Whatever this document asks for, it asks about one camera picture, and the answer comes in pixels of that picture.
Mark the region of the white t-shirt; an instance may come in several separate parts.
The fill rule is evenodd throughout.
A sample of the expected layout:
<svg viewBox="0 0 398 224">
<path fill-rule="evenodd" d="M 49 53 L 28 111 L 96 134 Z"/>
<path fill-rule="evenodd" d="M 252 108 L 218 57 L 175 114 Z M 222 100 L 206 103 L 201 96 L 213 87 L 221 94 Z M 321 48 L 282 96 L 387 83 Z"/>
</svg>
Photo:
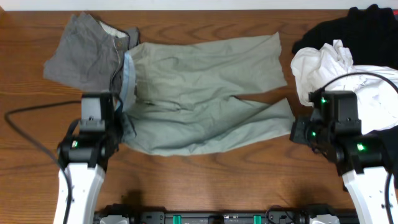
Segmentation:
<svg viewBox="0 0 398 224">
<path fill-rule="evenodd" d="M 351 51 L 343 46 L 341 40 L 334 40 L 331 45 L 323 44 L 319 50 L 312 47 L 300 49 L 290 67 L 300 103 L 304 106 L 313 105 L 308 99 L 310 92 L 347 73 L 371 72 L 397 84 L 397 70 L 375 65 L 355 65 Z M 342 78 L 326 89 L 356 93 L 363 134 L 397 126 L 397 93 L 384 80 L 361 74 Z"/>
</svg>

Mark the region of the khaki green shorts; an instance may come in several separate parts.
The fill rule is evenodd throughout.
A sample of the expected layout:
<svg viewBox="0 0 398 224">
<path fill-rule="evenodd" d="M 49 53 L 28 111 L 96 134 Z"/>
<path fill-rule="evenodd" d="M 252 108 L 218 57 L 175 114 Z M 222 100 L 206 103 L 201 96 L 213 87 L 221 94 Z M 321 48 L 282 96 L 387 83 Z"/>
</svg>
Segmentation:
<svg viewBox="0 0 398 224">
<path fill-rule="evenodd" d="M 278 34 L 192 45 L 144 42 L 124 55 L 122 142 L 146 154 L 226 152 L 290 133 L 289 102 L 246 99 L 286 86 Z"/>
</svg>

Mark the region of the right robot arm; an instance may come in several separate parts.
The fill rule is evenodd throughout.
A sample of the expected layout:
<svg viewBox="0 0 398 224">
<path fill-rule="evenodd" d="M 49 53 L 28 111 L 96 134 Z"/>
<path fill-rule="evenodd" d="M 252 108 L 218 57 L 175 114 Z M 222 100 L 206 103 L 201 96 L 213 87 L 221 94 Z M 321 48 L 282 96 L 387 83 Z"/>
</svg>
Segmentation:
<svg viewBox="0 0 398 224">
<path fill-rule="evenodd" d="M 313 112 L 294 121 L 290 140 L 336 166 L 360 223 L 397 223 L 397 146 L 386 142 L 394 130 L 363 134 L 352 91 L 317 90 L 308 98 Z"/>
</svg>

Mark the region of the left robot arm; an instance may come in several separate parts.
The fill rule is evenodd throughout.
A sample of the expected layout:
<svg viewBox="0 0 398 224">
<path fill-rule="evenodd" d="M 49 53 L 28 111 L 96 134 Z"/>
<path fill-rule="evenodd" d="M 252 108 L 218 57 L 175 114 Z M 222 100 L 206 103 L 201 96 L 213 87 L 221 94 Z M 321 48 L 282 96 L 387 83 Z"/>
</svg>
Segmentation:
<svg viewBox="0 0 398 224">
<path fill-rule="evenodd" d="M 109 158 L 124 134 L 117 93 L 85 93 L 81 116 L 58 144 L 59 188 L 54 223 L 92 223 Z"/>
</svg>

